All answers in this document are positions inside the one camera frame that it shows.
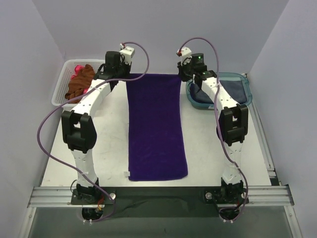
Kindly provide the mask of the grey towel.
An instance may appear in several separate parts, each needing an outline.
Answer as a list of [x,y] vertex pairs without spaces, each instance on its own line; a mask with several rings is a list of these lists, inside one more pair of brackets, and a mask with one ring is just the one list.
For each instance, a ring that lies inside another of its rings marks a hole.
[[[239,104],[248,106],[252,102],[252,95],[245,91],[241,80],[220,80],[220,82],[228,94]],[[191,103],[213,105],[212,99],[195,83],[187,84],[186,95]]]

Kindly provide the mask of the purple towel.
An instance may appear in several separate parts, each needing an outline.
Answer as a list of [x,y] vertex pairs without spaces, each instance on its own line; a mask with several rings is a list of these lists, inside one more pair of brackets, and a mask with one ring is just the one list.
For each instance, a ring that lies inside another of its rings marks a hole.
[[180,86],[175,74],[147,74],[126,84],[131,181],[168,181],[188,175]]

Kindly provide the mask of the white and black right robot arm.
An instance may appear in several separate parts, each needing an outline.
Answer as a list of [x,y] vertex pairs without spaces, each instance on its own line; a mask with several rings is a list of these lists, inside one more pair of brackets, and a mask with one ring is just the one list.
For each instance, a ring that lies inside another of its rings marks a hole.
[[201,83],[201,89],[212,100],[216,118],[216,132],[224,155],[225,167],[221,189],[225,194],[244,194],[246,178],[241,171],[241,151],[248,133],[248,108],[235,101],[221,84],[218,74],[207,70],[204,63],[189,58],[177,64],[182,81]]

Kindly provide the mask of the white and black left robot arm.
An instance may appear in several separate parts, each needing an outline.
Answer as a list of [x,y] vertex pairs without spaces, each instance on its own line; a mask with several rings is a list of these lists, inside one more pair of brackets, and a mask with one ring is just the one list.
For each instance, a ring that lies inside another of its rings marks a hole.
[[70,149],[78,174],[76,192],[78,197],[101,197],[101,191],[93,186],[99,179],[94,170],[92,148],[97,141],[97,132],[93,117],[103,99],[114,89],[117,81],[104,83],[114,78],[127,78],[130,74],[135,50],[126,47],[119,52],[108,51],[103,63],[94,75],[88,96],[85,96],[71,111],[64,111],[61,116],[62,137]]

